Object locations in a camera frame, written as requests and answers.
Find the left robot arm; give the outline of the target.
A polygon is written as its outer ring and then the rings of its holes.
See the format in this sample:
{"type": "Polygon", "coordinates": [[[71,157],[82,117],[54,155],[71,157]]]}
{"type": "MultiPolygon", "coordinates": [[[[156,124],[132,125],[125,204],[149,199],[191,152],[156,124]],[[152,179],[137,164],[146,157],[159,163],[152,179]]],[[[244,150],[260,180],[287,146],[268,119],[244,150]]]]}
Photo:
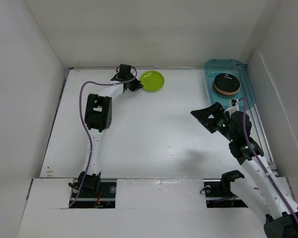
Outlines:
{"type": "Polygon", "coordinates": [[[134,92],[143,88],[137,76],[138,72],[134,66],[121,64],[116,68],[116,73],[109,83],[97,83],[90,80],[81,86],[79,91],[79,117],[88,138],[88,146],[86,159],[77,182],[69,183],[69,186],[77,191],[75,199],[78,199],[83,192],[92,197],[100,193],[101,142],[106,130],[112,123],[113,102],[127,90],[134,92]],[[83,91],[88,84],[103,86],[104,89],[96,94],[90,93],[87,96],[85,110],[83,110],[83,91]]]}

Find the cream plate small flowers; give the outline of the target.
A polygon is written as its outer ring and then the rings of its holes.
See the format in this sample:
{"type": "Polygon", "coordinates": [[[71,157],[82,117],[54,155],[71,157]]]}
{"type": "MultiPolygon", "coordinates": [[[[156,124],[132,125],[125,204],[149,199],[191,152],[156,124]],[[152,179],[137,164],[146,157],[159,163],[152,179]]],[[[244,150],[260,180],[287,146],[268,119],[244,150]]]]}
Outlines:
{"type": "Polygon", "coordinates": [[[238,88],[237,90],[235,90],[233,92],[226,92],[226,91],[223,91],[223,90],[219,89],[215,85],[213,85],[213,89],[216,93],[218,93],[219,95],[222,95],[222,96],[233,96],[233,95],[236,95],[240,90],[240,88],[238,88]]]}

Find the black plate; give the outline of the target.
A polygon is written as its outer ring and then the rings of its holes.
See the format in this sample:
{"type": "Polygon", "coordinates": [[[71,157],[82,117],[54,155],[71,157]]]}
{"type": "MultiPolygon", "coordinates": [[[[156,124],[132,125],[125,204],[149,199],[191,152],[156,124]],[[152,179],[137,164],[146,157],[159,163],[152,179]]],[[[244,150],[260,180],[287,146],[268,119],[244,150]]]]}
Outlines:
{"type": "Polygon", "coordinates": [[[238,78],[229,73],[218,74],[214,79],[213,85],[226,92],[233,92],[240,88],[238,78]]]}

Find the green plate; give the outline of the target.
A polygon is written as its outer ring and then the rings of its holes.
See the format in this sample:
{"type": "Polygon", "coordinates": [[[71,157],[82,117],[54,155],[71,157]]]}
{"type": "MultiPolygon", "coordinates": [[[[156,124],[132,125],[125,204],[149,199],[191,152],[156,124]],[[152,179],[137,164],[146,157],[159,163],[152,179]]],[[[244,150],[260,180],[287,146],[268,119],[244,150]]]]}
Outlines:
{"type": "Polygon", "coordinates": [[[164,85],[163,75],[155,70],[146,71],[140,77],[143,89],[147,92],[159,91],[164,85]]]}

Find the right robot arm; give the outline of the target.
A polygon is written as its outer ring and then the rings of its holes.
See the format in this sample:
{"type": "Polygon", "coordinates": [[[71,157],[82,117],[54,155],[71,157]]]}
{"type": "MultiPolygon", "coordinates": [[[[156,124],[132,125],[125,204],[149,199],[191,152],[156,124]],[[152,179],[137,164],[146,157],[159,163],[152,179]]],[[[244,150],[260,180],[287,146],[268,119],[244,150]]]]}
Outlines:
{"type": "Polygon", "coordinates": [[[219,132],[239,165],[248,173],[248,183],[240,171],[222,174],[220,190],[235,195],[262,222],[268,238],[298,238],[298,204],[287,193],[268,165],[264,152],[250,136],[252,123],[246,111],[232,107],[232,112],[218,102],[191,115],[210,133],[219,132]]]}

